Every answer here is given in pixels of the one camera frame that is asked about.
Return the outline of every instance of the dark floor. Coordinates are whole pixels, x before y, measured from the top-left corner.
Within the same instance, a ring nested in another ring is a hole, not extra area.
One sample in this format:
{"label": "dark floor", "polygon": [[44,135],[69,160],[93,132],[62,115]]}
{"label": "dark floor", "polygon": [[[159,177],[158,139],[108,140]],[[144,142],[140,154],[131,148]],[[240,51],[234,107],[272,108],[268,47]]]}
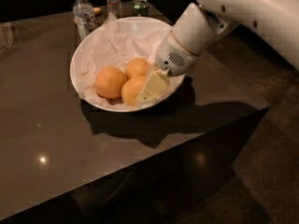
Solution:
{"label": "dark floor", "polygon": [[[88,216],[89,223],[299,223],[298,71],[244,27],[208,51],[268,101],[269,110],[140,163],[143,175],[108,211]],[[186,161],[192,159],[196,168]],[[63,221],[45,221],[41,207],[39,221],[28,212],[7,223],[85,223],[72,202],[72,211],[60,213],[69,202],[51,202],[50,215]]]}

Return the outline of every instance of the orange fruit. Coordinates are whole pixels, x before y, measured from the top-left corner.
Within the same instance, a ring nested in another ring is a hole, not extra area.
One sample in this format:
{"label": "orange fruit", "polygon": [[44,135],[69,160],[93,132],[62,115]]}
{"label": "orange fruit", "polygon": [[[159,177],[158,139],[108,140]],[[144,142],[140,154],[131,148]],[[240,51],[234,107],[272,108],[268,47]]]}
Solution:
{"label": "orange fruit", "polygon": [[145,78],[145,76],[133,77],[124,84],[121,89],[121,98],[127,105],[136,105],[135,99],[143,87]]}
{"label": "orange fruit", "polygon": [[125,66],[125,74],[128,78],[145,76],[150,68],[150,62],[142,57],[132,59]]}
{"label": "orange fruit", "polygon": [[104,66],[96,74],[94,87],[96,92],[107,99],[121,97],[121,89],[128,80],[125,73],[115,66]]}

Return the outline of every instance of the can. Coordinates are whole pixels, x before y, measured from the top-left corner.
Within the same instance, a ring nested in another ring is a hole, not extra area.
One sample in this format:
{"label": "can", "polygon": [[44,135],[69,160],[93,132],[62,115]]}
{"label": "can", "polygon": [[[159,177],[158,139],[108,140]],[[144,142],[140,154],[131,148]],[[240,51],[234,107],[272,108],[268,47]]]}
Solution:
{"label": "can", "polygon": [[149,3],[148,0],[134,0],[133,1],[133,15],[139,17],[148,17]]}

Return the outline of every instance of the white bowl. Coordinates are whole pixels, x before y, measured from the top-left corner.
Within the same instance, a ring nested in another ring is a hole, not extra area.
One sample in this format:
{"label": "white bowl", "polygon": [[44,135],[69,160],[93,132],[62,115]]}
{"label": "white bowl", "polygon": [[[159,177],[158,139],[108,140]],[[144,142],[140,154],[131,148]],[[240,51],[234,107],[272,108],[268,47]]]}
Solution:
{"label": "white bowl", "polygon": [[[164,35],[166,35],[171,29],[171,26],[163,21],[145,17],[130,17],[120,19],[115,22],[119,29],[118,35],[129,35],[133,40],[136,41],[145,39],[146,37],[151,37],[153,33],[161,32],[162,35],[156,35],[156,43],[155,45],[152,45],[156,47],[162,41]],[[171,77],[171,85],[168,87],[168,89],[152,103],[148,103],[146,105],[129,106],[124,104],[121,99],[109,101],[107,99],[99,97],[96,94],[95,88],[92,84],[92,82],[95,80],[95,70],[98,70],[101,66],[106,65],[105,63],[102,63],[102,61],[108,61],[109,59],[114,58],[113,55],[108,55],[109,50],[105,50],[107,41],[104,37],[108,33],[110,33],[108,37],[113,36],[111,30],[109,31],[108,29],[104,29],[103,26],[99,27],[80,43],[74,53],[70,65],[70,76],[72,83],[81,99],[86,100],[88,103],[94,105],[95,107],[107,111],[133,112],[157,105],[158,103],[169,97],[172,93],[174,93],[176,89],[181,85],[183,79],[185,78],[184,75],[179,77]],[[150,55],[150,58],[152,59],[155,53],[153,51],[154,48],[149,50],[151,51],[151,53],[153,53]],[[128,59],[130,59],[129,57],[125,57],[126,51],[123,52],[124,55],[120,55],[120,61],[128,61]],[[121,63],[120,61],[117,62],[118,65],[116,66],[124,70],[125,62]],[[87,79],[90,80],[90,84],[86,84],[85,80]]]}

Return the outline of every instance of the white tissue paper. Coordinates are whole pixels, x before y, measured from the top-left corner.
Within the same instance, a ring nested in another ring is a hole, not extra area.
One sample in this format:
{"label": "white tissue paper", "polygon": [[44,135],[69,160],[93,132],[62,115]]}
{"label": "white tissue paper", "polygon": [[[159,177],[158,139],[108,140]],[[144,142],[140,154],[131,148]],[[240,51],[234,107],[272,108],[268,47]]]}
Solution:
{"label": "white tissue paper", "polygon": [[185,76],[171,77],[170,86],[149,104],[129,106],[121,98],[108,100],[100,97],[94,81],[102,66],[114,65],[124,71],[125,65],[135,57],[143,57],[150,63],[162,39],[171,27],[151,18],[126,18],[118,21],[109,14],[104,24],[92,32],[78,46],[71,62],[71,79],[81,99],[115,112],[131,112],[160,103],[171,95]]}

